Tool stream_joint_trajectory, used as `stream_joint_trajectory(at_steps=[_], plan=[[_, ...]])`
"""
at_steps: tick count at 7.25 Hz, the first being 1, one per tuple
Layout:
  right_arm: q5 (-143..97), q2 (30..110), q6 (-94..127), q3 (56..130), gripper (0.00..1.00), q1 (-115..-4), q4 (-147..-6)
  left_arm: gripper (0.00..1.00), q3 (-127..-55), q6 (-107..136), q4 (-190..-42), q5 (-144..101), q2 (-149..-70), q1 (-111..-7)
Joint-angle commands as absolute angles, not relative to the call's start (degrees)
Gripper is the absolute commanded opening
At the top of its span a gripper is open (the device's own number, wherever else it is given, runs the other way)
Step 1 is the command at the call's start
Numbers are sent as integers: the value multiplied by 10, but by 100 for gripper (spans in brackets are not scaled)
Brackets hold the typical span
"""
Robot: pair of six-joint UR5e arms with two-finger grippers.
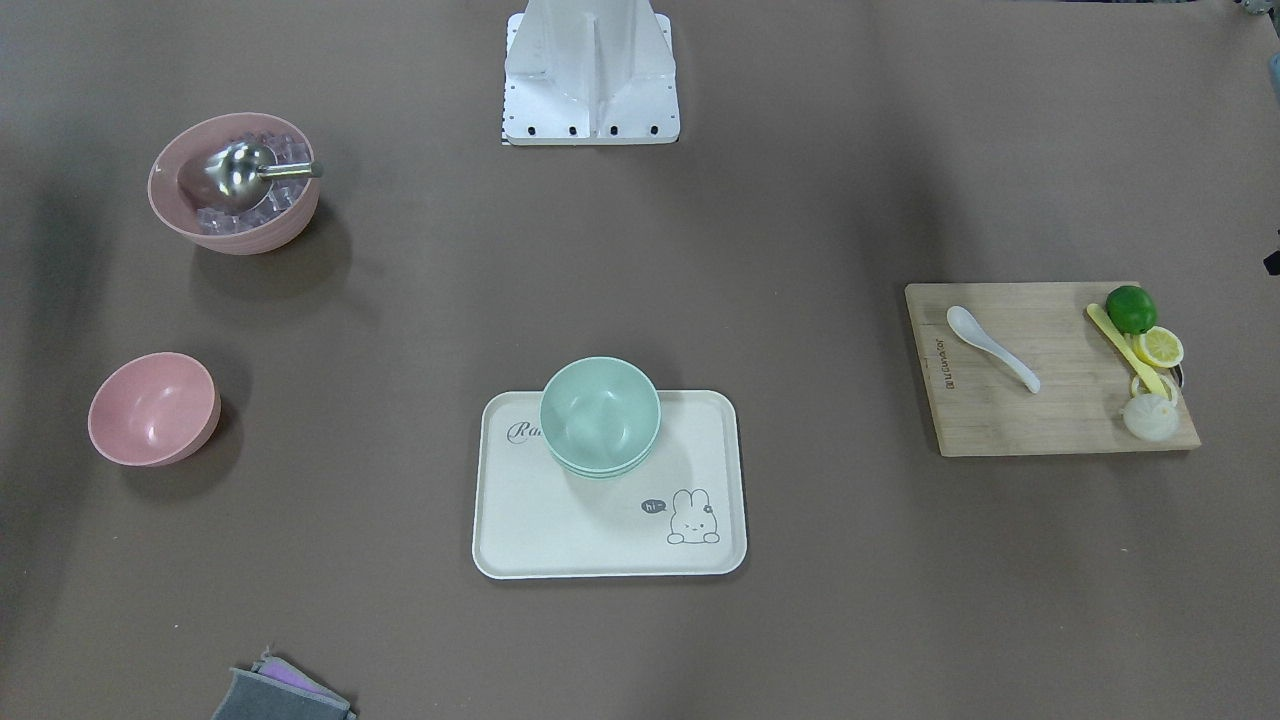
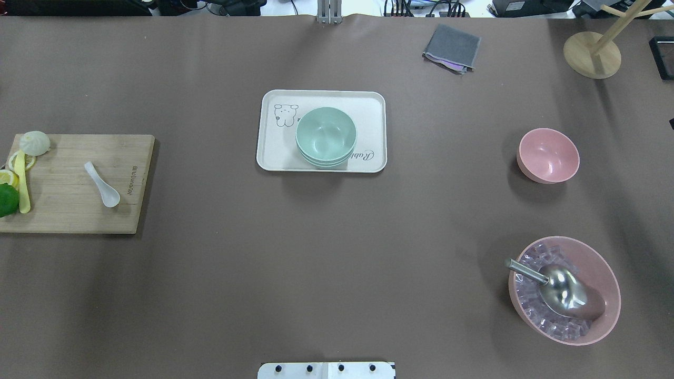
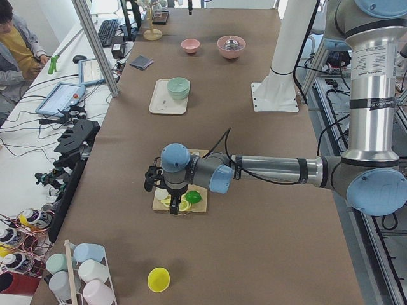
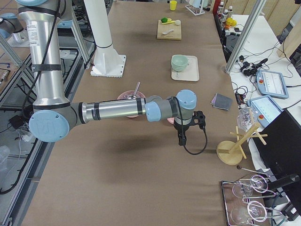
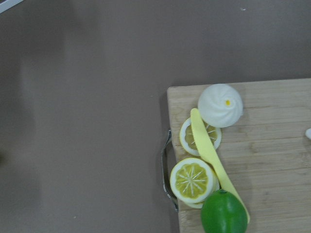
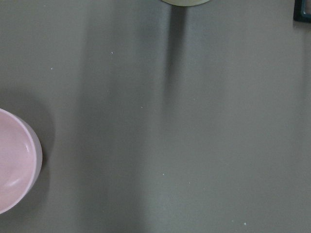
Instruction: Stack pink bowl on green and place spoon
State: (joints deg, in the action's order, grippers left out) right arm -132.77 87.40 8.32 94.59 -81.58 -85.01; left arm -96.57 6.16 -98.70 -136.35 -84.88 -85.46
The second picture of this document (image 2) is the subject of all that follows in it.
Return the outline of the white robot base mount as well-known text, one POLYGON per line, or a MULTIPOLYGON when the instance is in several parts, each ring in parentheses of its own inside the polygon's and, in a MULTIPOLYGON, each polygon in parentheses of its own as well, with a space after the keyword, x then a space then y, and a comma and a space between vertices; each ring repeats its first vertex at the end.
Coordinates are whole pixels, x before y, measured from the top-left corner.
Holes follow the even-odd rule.
POLYGON ((262 364, 257 378, 396 378, 395 363, 364 362, 280 362, 262 364))

